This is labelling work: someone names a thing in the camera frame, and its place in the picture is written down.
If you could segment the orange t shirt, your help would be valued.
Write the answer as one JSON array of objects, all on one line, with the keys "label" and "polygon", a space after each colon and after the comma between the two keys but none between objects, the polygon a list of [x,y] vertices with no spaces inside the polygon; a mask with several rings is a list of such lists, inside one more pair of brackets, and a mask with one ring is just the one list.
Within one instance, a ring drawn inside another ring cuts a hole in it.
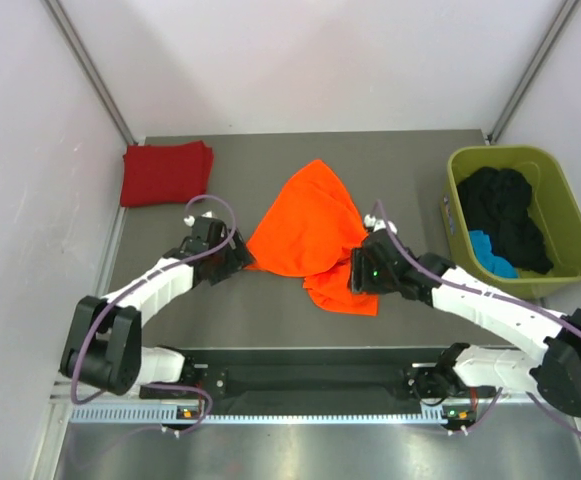
[{"label": "orange t shirt", "polygon": [[340,314],[376,316],[376,294],[354,294],[348,281],[352,250],[367,236],[347,188],[315,159],[282,187],[247,242],[248,268],[300,278],[319,308]]}]

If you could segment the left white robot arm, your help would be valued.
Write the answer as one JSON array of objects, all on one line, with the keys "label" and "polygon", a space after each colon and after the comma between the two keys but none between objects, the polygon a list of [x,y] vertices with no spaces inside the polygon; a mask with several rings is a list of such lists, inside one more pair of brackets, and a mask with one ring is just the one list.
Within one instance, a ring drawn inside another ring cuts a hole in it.
[{"label": "left white robot arm", "polygon": [[254,263],[235,227],[206,214],[190,217],[191,232],[180,246],[126,287],[76,305],[59,364],[72,380],[114,395],[162,383],[175,396],[196,387],[185,355],[169,347],[145,347],[148,321],[176,298],[206,282],[216,285]]}]

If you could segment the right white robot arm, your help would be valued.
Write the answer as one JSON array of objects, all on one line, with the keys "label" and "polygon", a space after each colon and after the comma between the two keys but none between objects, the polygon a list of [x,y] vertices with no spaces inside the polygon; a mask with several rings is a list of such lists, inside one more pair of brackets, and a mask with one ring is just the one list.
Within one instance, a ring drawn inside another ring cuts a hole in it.
[{"label": "right white robot arm", "polygon": [[388,229],[371,232],[351,253],[354,294],[398,293],[453,314],[509,343],[507,349],[456,343],[435,365],[439,388],[529,393],[581,418],[581,309],[546,310],[489,286],[434,253],[414,257]]}]

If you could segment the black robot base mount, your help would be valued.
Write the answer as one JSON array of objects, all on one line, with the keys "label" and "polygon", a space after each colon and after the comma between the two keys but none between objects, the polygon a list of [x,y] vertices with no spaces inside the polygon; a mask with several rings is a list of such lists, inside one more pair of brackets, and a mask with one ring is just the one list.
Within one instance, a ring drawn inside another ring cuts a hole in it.
[{"label": "black robot base mount", "polygon": [[183,383],[206,390],[213,414],[416,413],[422,402],[467,399],[434,370],[439,348],[188,349]]}]

